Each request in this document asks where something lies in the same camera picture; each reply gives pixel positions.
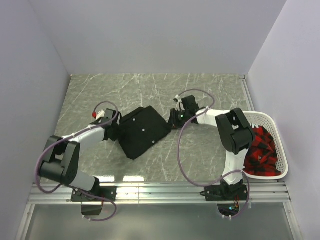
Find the black long sleeve shirt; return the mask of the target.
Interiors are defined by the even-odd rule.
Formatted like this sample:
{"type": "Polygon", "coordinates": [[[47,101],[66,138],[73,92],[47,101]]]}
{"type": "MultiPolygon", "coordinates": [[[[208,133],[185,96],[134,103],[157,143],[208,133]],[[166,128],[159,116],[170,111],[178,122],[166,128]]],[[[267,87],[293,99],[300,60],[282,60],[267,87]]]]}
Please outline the black long sleeve shirt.
{"type": "Polygon", "coordinates": [[[126,157],[135,160],[165,138],[171,128],[152,107],[138,107],[119,121],[123,135],[118,142],[126,157]]]}

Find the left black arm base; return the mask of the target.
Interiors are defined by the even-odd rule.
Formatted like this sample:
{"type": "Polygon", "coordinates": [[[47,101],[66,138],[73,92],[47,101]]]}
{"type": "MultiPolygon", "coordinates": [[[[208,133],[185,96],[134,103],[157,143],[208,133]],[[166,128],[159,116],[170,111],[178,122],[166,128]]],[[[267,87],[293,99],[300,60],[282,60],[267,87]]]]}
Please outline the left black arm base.
{"type": "MultiPolygon", "coordinates": [[[[100,186],[98,191],[94,191],[94,192],[89,192],[88,194],[93,195],[93,196],[97,196],[99,198],[104,198],[104,199],[108,199],[111,201],[115,201],[116,200],[116,195],[117,195],[117,187],[116,186],[100,186]]],[[[98,202],[101,201],[100,199],[96,199],[94,197],[91,196],[87,196],[79,191],[72,191],[71,194],[71,202],[98,202]]]]}

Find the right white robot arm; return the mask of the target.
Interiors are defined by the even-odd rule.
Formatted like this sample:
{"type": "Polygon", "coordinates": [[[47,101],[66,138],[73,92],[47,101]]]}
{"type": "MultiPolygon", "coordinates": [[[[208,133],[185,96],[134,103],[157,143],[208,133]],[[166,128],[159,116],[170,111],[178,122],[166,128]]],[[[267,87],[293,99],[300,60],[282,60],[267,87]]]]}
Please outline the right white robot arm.
{"type": "Polygon", "coordinates": [[[221,179],[220,194],[226,200],[238,194],[237,186],[243,181],[246,155],[255,140],[255,134],[240,108],[216,110],[210,106],[200,108],[193,95],[174,98],[176,107],[170,110],[168,125],[180,129],[177,146],[183,131],[190,123],[212,126],[218,129],[220,141],[226,151],[225,167],[221,179]]]}

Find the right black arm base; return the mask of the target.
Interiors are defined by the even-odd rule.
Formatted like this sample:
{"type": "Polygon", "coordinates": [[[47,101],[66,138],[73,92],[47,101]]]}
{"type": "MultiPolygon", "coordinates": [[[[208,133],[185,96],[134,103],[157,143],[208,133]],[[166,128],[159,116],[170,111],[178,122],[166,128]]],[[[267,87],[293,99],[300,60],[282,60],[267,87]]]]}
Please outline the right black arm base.
{"type": "Polygon", "coordinates": [[[205,197],[207,202],[210,201],[245,201],[248,197],[248,189],[246,185],[211,185],[204,188],[200,195],[205,197]]]}

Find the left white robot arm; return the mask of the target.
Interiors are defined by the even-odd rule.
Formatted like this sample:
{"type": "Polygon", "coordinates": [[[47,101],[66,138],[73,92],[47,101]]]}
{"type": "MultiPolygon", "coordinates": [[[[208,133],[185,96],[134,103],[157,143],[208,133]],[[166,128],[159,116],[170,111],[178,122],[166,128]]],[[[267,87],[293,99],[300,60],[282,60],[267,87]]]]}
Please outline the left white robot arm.
{"type": "Polygon", "coordinates": [[[121,118],[116,110],[101,110],[86,128],[63,137],[51,136],[36,165],[36,184],[45,178],[60,186],[81,189],[85,198],[96,201],[101,195],[100,181],[79,170],[80,153],[102,141],[116,141],[121,135],[121,118]]]}

